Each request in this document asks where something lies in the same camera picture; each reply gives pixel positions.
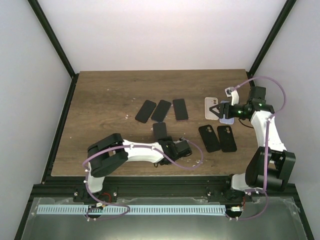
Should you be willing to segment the blue edged black phone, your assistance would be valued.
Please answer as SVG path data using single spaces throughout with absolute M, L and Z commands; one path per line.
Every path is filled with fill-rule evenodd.
M 139 109 L 138 113 L 135 116 L 135 120 L 140 123 L 146 123 L 156 108 L 157 104 L 150 100 L 145 100 L 142 107 Z

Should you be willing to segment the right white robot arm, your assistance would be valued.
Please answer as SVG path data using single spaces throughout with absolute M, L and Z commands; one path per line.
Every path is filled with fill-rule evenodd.
M 276 112 L 265 100 L 266 88 L 252 86 L 245 104 L 239 103 L 239 94 L 234 87 L 225 89 L 230 102 L 219 103 L 209 108 L 217 117 L 249 120 L 257 139 L 257 150 L 245 173 L 235 174 L 231 183 L 222 188 L 223 198 L 229 202 L 245 193 L 282 192 L 285 190 L 296 156 L 287 151 L 281 141 L 274 121 Z

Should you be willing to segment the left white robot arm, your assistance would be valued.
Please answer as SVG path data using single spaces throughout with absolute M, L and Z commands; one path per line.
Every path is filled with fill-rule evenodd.
M 132 142 L 113 133 L 87 148 L 87 187 L 84 195 L 97 202 L 102 196 L 103 182 L 126 162 L 149 162 L 154 165 L 171 165 L 176 160 L 192 154 L 189 143 L 170 136 L 156 138 L 153 143 Z

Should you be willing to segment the light blue slotted strip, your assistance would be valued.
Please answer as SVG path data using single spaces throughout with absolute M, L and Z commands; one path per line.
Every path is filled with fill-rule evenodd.
M 106 206 L 89 211 L 89 205 L 39 205 L 38 215 L 120 215 L 128 209 L 120 206 Z M 223 216 L 224 205 L 130 205 L 128 215 L 201 215 Z

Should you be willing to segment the metal front plate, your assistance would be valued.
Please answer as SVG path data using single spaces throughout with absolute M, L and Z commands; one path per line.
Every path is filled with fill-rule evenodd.
M 38 198 L 23 240 L 305 240 L 292 198 L 256 197 L 230 219 L 226 207 L 194 198 L 135 198 L 103 210 L 71 199 Z

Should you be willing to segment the purple edged black phone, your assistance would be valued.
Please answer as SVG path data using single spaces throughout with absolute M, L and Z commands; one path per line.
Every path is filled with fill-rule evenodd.
M 167 137 L 167 127 L 165 122 L 154 123 L 152 128 L 153 128 L 153 135 L 156 141 Z

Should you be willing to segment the black phone pink edge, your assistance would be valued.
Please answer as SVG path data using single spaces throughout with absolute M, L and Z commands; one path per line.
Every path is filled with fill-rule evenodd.
M 187 121 L 189 119 L 186 102 L 183 98 L 172 101 L 176 121 Z

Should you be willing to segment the black phone from lavender case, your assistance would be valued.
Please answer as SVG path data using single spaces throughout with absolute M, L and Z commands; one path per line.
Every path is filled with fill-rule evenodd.
M 168 111 L 171 107 L 171 102 L 161 99 L 156 106 L 151 119 L 155 122 L 162 123 L 167 116 Z

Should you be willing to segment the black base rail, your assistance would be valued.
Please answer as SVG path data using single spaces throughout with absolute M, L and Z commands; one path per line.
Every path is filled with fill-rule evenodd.
M 243 191 L 231 189 L 230 176 L 110 176 L 97 199 L 114 203 L 133 198 L 205 198 L 209 202 L 241 203 Z

